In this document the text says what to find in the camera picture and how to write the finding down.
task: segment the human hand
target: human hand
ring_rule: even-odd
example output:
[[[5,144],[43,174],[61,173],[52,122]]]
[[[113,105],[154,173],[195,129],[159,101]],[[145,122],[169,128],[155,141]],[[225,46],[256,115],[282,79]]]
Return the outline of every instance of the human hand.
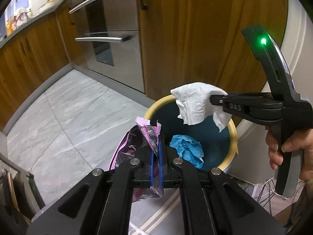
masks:
[[[278,143],[270,130],[267,132],[265,142],[269,146],[270,166],[273,170],[277,170],[283,162],[283,156],[277,151]],[[303,149],[303,164],[299,178],[303,181],[313,178],[313,129],[295,131],[281,149],[282,152]]]

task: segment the white tissue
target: white tissue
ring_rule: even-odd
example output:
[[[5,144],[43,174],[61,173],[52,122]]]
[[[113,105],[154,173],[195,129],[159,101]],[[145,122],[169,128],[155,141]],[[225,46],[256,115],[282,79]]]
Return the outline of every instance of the white tissue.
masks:
[[[213,85],[196,82],[172,89],[171,94],[176,99],[184,124],[201,123],[207,116],[213,115],[213,121],[221,132],[230,121],[232,115],[223,111],[222,106],[212,105],[211,95],[226,95],[227,93]]]

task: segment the crumpled blue paper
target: crumpled blue paper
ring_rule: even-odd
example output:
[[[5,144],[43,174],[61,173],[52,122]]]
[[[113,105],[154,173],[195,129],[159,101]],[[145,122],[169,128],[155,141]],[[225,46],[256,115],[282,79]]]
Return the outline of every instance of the crumpled blue paper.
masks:
[[[202,157],[204,156],[200,142],[187,135],[174,135],[170,147],[177,150],[178,156],[191,162],[196,168],[203,167]]]

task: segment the silver bolt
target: silver bolt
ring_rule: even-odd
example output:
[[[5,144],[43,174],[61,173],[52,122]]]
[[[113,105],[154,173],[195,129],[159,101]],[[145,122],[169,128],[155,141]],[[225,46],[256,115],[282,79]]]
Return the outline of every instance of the silver bolt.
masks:
[[[130,164],[132,165],[137,165],[140,163],[140,160],[138,158],[133,158],[130,160]]]
[[[211,169],[211,172],[213,175],[220,175],[222,173],[221,169],[220,168],[212,168]]]
[[[102,169],[96,168],[92,171],[92,174],[97,177],[100,176],[102,174]]]
[[[179,165],[179,164],[182,164],[183,163],[183,160],[179,157],[176,157],[173,159],[173,163]]]

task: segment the trash can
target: trash can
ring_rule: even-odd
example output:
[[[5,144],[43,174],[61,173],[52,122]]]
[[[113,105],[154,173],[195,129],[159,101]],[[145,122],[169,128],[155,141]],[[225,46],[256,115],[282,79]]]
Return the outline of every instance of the trash can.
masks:
[[[199,141],[204,153],[203,170],[219,167],[227,172],[238,154],[237,132],[233,120],[230,120],[221,132],[212,116],[208,116],[199,124],[187,125],[177,118],[179,108],[175,101],[173,95],[163,97],[148,109],[145,118],[150,120],[151,125],[155,126],[157,121],[161,124],[166,145],[169,145],[173,135],[177,134],[188,135]]]

